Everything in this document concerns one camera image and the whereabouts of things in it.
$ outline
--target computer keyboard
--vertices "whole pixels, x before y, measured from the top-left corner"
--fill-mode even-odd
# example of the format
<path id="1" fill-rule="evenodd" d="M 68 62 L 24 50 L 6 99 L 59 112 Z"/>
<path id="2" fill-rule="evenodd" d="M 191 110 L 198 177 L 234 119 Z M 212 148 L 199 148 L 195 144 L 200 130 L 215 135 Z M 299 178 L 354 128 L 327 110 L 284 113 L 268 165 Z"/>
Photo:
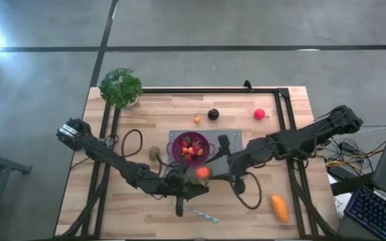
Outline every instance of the computer keyboard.
<path id="1" fill-rule="evenodd" d="M 364 186 L 359 187 L 353 197 L 345 214 L 386 240 L 386 201 Z"/>

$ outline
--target green plant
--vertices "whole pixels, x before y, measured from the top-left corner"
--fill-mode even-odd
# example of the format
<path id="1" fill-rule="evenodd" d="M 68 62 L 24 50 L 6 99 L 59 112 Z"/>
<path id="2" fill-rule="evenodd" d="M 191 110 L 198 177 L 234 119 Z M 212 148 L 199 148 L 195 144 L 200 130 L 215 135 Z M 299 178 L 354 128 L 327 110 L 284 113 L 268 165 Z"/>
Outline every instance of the green plant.
<path id="1" fill-rule="evenodd" d="M 143 91 L 141 81 L 132 76 L 132 72 L 133 70 L 126 68 L 117 68 L 108 72 L 99 86 L 102 98 L 109 100 L 116 108 L 123 108 L 135 102 Z"/>

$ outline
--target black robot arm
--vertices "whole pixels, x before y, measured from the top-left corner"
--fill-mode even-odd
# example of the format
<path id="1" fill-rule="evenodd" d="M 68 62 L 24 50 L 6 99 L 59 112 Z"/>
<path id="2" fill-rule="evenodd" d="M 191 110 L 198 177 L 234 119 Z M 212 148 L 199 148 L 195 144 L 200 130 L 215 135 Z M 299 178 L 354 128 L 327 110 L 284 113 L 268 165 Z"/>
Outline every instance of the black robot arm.
<path id="1" fill-rule="evenodd" d="M 230 152 L 228 137 L 219 136 L 218 153 L 207 163 L 227 155 L 227 162 L 231 168 L 228 173 L 212 179 L 232 182 L 235 193 L 242 194 L 245 191 L 245 184 L 241 177 L 247 174 L 248 168 L 264 167 L 272 158 L 282 160 L 290 156 L 304 160 L 315 157 L 317 145 L 334 135 L 355 133 L 363 124 L 363 121 L 345 105 L 334 108 L 327 115 L 326 118 L 298 130 L 279 131 L 253 139 L 248 142 L 247 148 L 236 153 Z"/>
<path id="2" fill-rule="evenodd" d="M 165 177 L 159 177 L 157 173 L 150 171 L 148 165 L 127 161 L 95 138 L 90 125 L 79 119 L 70 119 L 56 135 L 59 141 L 71 149 L 75 151 L 84 149 L 92 160 L 103 161 L 113 166 L 132 187 L 139 188 L 146 194 L 176 196 L 177 216 L 182 216 L 182 204 L 185 199 L 189 200 L 209 191 L 202 185 L 184 182 L 184 172 L 188 167 L 186 163 L 174 163 L 172 170 Z"/>

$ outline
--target wooden table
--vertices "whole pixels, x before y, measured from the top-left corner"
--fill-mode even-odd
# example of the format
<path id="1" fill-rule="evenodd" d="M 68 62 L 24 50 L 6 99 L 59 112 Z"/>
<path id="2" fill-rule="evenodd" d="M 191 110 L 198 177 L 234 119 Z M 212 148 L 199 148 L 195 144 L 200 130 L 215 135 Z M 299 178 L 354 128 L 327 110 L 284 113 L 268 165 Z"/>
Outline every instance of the wooden table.
<path id="1" fill-rule="evenodd" d="M 306 88 L 288 88 L 297 127 L 312 123 L 314 117 Z M 96 137 L 99 135 L 104 107 L 99 89 L 91 88 L 83 120 L 91 125 Z M 220 118 L 215 122 L 206 117 L 212 108 L 220 111 Z M 261 121 L 252 118 L 256 108 L 266 112 L 266 117 Z M 289 127 L 286 109 L 284 113 L 286 126 Z M 193 122 L 195 114 L 202 117 L 198 125 Z M 110 127 L 109 123 L 107 133 L 110 133 Z M 169 130 L 241 129 L 244 147 L 250 139 L 280 131 L 275 99 L 271 94 L 144 94 L 134 107 L 121 111 L 117 134 L 123 137 L 130 129 L 139 129 L 143 133 L 144 144 L 141 152 L 128 160 L 149 164 L 153 171 L 157 171 L 158 164 L 148 159 L 147 152 L 152 145 L 157 145 L 162 150 L 162 160 L 166 160 L 168 157 L 164 150 Z M 126 142 L 126 153 L 134 152 L 138 146 L 138 136 L 131 135 Z M 119 155 L 120 148 L 119 142 L 115 146 L 115 152 Z M 84 158 L 84 152 L 77 152 L 73 164 Z M 67 230 L 83 209 L 92 164 L 93 161 L 87 161 L 70 172 L 56 234 Z M 127 185 L 119 172 L 112 168 L 101 238 L 297 238 L 298 229 L 285 161 L 272 160 L 266 167 L 250 171 L 257 175 L 263 189 L 263 203 L 259 209 L 245 208 L 225 181 L 211 181 L 209 193 L 195 197 L 186 204 L 188 208 L 218 218 L 220 223 L 215 224 L 192 212 L 184 212 L 184 217 L 177 217 L 171 202 L 174 198 L 156 201 L 140 189 Z M 314 205 L 330 226 L 337 229 L 339 221 L 324 162 L 319 158 L 311 159 L 306 172 Z M 245 182 L 247 190 L 243 198 L 247 203 L 255 204 L 256 184 L 250 177 Z M 269 196 L 275 193 L 281 194 L 287 202 L 290 214 L 288 224 L 278 222 L 272 213 Z M 304 206 L 302 214 L 308 233 Z M 92 229 L 93 214 L 90 224 Z"/>

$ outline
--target wire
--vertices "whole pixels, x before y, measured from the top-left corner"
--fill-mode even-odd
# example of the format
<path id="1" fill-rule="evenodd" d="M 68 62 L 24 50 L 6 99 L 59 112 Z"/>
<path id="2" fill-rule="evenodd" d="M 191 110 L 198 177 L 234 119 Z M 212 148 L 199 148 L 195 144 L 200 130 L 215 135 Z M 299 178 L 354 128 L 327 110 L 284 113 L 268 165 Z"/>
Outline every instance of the wire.
<path id="1" fill-rule="evenodd" d="M 336 108 L 338 108 L 338 107 L 339 107 L 339 106 L 334 107 L 331 111 L 327 112 L 326 114 L 323 114 L 323 115 L 321 115 L 321 116 L 315 118 L 315 119 L 314 119 L 314 122 L 316 122 L 318 119 L 321 119 L 322 117 L 324 117 L 324 116 L 330 114 L 333 110 L 336 110 Z"/>
<path id="2" fill-rule="evenodd" d="M 164 165 L 165 167 L 171 167 L 174 163 L 177 163 L 177 162 L 179 163 L 179 161 L 174 161 L 174 162 L 171 163 L 171 164 L 166 164 L 166 163 L 164 163 L 164 162 L 162 161 L 162 159 L 160 158 L 160 155 L 156 155 L 155 157 L 156 157 L 157 161 L 159 161 L 159 163 L 162 164 L 162 165 Z"/>
<path id="3" fill-rule="evenodd" d="M 154 194 L 150 194 L 152 197 L 154 197 L 154 199 L 156 199 L 157 201 L 159 201 L 160 199 L 164 198 L 164 196 L 160 196 L 159 198 L 155 197 Z"/>
<path id="4" fill-rule="evenodd" d="M 108 139 L 108 138 L 111 138 L 111 137 L 117 138 L 117 139 L 115 139 L 115 140 L 113 141 L 112 146 L 114 146 L 117 142 L 119 142 L 120 137 L 119 137 L 118 135 L 109 135 L 108 137 L 105 138 L 104 143 L 106 143 L 106 142 L 107 142 L 107 139 Z M 80 165 L 81 163 L 83 163 L 83 162 L 85 162 L 85 161 L 87 161 L 87 160 L 89 160 L 89 159 L 90 159 L 90 157 L 87 157 L 86 159 L 83 159 L 83 160 L 81 160 L 81 161 L 75 163 L 75 164 L 70 168 L 70 171 L 72 171 L 72 170 L 74 169 L 74 167 L 76 167 L 77 165 Z"/>
<path id="5" fill-rule="evenodd" d="M 230 167 L 229 167 L 229 185 L 231 186 L 232 190 L 233 190 L 233 193 L 235 195 L 235 197 L 246 207 L 248 208 L 249 210 L 256 210 L 260 205 L 261 205 L 261 201 L 263 199 L 263 196 L 261 195 L 261 185 L 259 183 L 259 180 L 257 179 L 257 177 L 250 173 L 250 172 L 245 172 L 246 174 L 249 174 L 251 175 L 255 182 L 257 183 L 257 187 L 259 188 L 259 201 L 257 202 L 257 204 L 255 206 L 250 206 L 248 205 L 243 198 L 241 198 L 240 194 L 237 192 L 237 190 L 235 189 L 235 185 L 233 184 L 234 181 L 233 181 L 233 176 L 232 176 L 232 166 L 233 166 L 233 163 L 234 161 L 231 163 Z"/>
<path id="6" fill-rule="evenodd" d="M 138 150 L 136 150 L 136 151 L 133 152 L 132 154 L 125 155 L 125 141 L 126 141 L 127 137 L 128 137 L 131 133 L 133 133 L 133 132 L 136 132 L 136 133 L 139 134 L 139 148 L 138 148 Z M 142 144 L 143 144 L 143 137 L 142 137 L 141 131 L 139 131 L 138 129 L 131 129 L 131 130 L 128 131 L 128 132 L 126 133 L 126 135 L 123 137 L 123 140 L 121 140 L 121 155 L 122 155 L 123 157 L 131 157 L 131 156 L 133 156 L 133 155 L 138 154 L 138 153 L 141 151 L 141 149 L 142 149 Z"/>
<path id="7" fill-rule="evenodd" d="M 87 157 L 86 159 L 83 159 L 82 161 L 79 161 L 77 163 L 75 163 L 71 168 L 70 170 L 72 170 L 74 167 L 76 167 L 77 165 L 80 165 L 81 163 L 84 163 L 85 161 L 89 160 L 90 157 Z"/>
<path id="8" fill-rule="evenodd" d="M 338 143 L 336 143 L 336 141 L 333 139 L 333 137 L 330 137 L 330 141 L 334 144 L 334 146 L 336 147 L 336 150 L 338 152 L 338 154 L 341 154 L 342 151 L 340 150 L 339 146 L 338 146 Z"/>
<path id="9" fill-rule="evenodd" d="M 327 162 L 326 162 L 326 166 L 327 167 L 337 167 L 337 166 L 341 166 L 341 165 L 348 165 L 349 167 L 351 167 L 358 175 L 362 175 L 364 174 L 365 172 L 363 171 L 363 163 L 360 162 L 360 167 L 357 167 L 356 165 L 354 165 L 354 163 L 358 163 L 359 162 L 359 159 L 367 159 L 367 161 L 369 162 L 369 167 L 371 168 L 372 171 L 374 171 L 373 169 L 373 166 L 372 166 L 372 162 L 370 160 L 370 157 L 374 156 L 374 155 L 377 155 L 379 153 L 382 153 L 383 152 L 383 149 L 381 150 L 378 150 L 380 147 L 382 147 L 386 141 L 384 141 L 383 143 L 381 143 L 378 147 L 376 147 L 375 149 L 373 149 L 372 151 L 369 151 L 368 153 L 365 153 L 358 145 L 357 145 L 357 142 L 355 142 L 354 140 L 352 139 L 345 139 L 343 141 L 343 143 L 348 143 L 350 145 L 354 145 L 355 146 L 355 154 L 356 155 L 347 155 L 347 154 L 344 154 L 342 152 L 335 152 L 333 150 L 330 150 L 330 149 L 327 149 L 329 151 L 332 151 L 333 153 L 336 153 L 335 155 L 329 157 L 327 159 Z M 343 159 L 343 156 L 347 156 L 347 157 L 350 157 L 350 159 L 348 160 L 344 160 Z"/>
<path id="10" fill-rule="evenodd" d="M 253 166 L 253 168 L 258 169 L 258 168 L 262 168 L 262 167 L 264 167 L 264 166 L 266 166 L 266 163 L 263 163 L 262 165 L 256 165 L 256 166 Z"/>
<path id="11" fill-rule="evenodd" d="M 337 120 L 339 120 L 340 118 L 342 118 L 345 114 L 346 114 L 347 110 L 344 111 L 339 117 L 335 118 L 334 120 L 332 120 L 331 122 L 323 125 L 322 127 L 320 127 L 316 132 L 315 132 L 315 137 L 314 137 L 314 154 L 312 155 L 312 157 L 315 157 L 316 156 L 316 152 L 317 152 L 317 142 L 318 142 L 318 135 L 320 134 L 321 130 L 324 129 L 324 127 L 327 127 L 328 125 L 331 125 L 332 123 L 336 122 Z"/>
<path id="12" fill-rule="evenodd" d="M 306 159 L 306 160 L 299 160 L 299 159 L 296 159 L 296 162 L 298 163 L 298 166 L 300 165 L 300 161 L 306 161 L 306 165 L 305 165 L 304 168 L 305 168 L 305 169 L 308 168 L 308 166 L 309 166 L 309 159 Z"/>
<path id="13" fill-rule="evenodd" d="M 366 131 L 359 131 L 359 132 L 353 133 L 353 134 L 363 134 L 363 133 L 367 133 L 367 132 L 371 132 L 371 131 L 382 131 L 382 130 L 386 130 L 386 127 L 385 128 L 378 128 L 378 129 L 371 129 L 371 130 L 366 130 Z M 336 138 L 334 138 L 334 140 L 341 139 L 344 137 L 346 137 L 346 136 L 336 137 Z"/>
<path id="14" fill-rule="evenodd" d="M 294 147 L 294 146 L 292 146 L 290 144 L 282 143 L 282 142 L 279 142 L 279 141 L 272 142 L 271 145 L 273 145 L 273 144 L 280 144 L 280 145 L 285 145 L 286 147 L 290 147 L 293 150 L 301 152 L 305 157 L 309 157 L 309 158 L 314 158 L 315 157 L 315 156 L 312 156 L 311 154 L 309 154 L 309 153 L 307 153 L 307 152 L 305 152 L 305 151 L 303 151 L 303 150 L 301 150 L 301 149 L 299 149 L 297 147 Z"/>

